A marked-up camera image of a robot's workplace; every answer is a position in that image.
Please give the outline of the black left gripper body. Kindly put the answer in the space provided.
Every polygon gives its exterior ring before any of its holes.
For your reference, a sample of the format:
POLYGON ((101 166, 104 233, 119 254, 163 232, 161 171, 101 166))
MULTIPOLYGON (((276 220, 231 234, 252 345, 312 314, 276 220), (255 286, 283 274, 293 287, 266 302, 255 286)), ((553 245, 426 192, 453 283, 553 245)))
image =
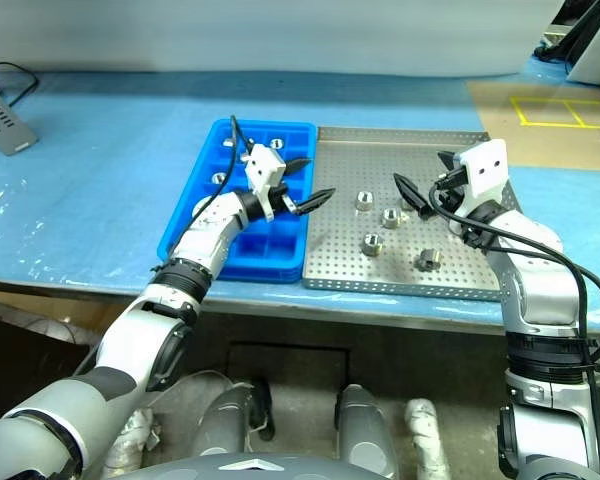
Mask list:
POLYGON ((289 195, 289 187, 281 183, 271 188, 271 207, 275 214, 297 214, 298 205, 289 195))

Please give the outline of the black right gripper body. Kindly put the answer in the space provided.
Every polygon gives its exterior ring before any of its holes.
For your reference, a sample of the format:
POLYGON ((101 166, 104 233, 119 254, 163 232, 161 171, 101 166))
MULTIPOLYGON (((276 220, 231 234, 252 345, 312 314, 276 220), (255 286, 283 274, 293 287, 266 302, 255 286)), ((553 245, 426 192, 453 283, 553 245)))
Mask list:
POLYGON ((433 209, 440 214, 445 211, 449 214, 465 218, 466 212, 461 213, 460 207, 464 201, 464 187, 468 185, 468 174, 465 169, 454 169, 441 174, 434 183, 438 193, 433 209))

